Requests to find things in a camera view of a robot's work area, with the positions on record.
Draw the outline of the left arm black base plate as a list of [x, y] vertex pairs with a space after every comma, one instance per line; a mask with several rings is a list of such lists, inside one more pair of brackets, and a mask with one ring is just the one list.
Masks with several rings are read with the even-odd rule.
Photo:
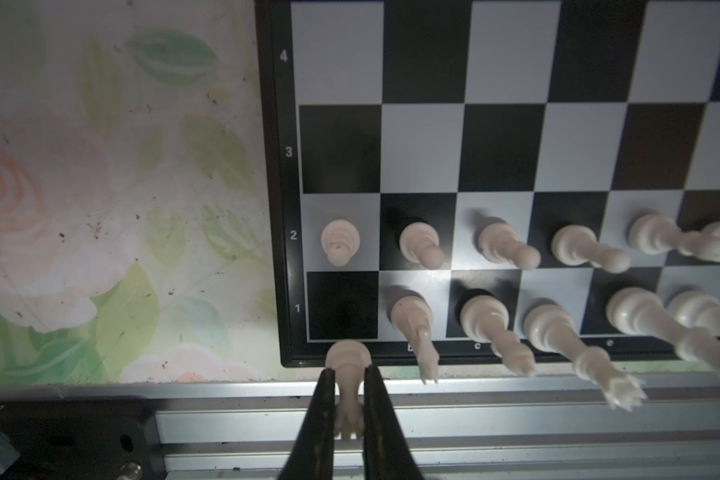
[[164, 479], [145, 400], [0, 400], [0, 479]]

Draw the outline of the white chess king piece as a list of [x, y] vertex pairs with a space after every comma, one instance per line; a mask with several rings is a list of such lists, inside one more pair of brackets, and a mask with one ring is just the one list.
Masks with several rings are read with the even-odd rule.
[[707, 328], [680, 324], [653, 292], [639, 287], [617, 291], [606, 305], [606, 317], [620, 332], [668, 342], [680, 359], [702, 362], [720, 377], [720, 340]]

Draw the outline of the white chess rook piece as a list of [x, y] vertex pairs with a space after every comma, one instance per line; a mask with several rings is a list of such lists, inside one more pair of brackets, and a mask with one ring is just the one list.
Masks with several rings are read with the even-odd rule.
[[363, 405], [359, 401], [359, 388], [365, 378], [365, 369], [372, 364], [367, 347], [356, 340], [336, 342], [327, 352], [325, 367], [332, 369], [339, 389], [334, 435], [342, 440], [364, 435]]

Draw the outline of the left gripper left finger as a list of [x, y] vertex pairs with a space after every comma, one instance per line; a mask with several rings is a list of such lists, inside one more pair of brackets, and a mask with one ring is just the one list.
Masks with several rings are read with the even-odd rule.
[[279, 480], [333, 478], [335, 420], [335, 371], [325, 368]]

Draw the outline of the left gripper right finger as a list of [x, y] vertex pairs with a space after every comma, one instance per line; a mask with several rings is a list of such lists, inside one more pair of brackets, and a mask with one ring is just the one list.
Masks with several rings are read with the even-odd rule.
[[368, 366], [364, 378], [363, 461], [366, 479], [418, 479], [413, 459], [379, 369]]

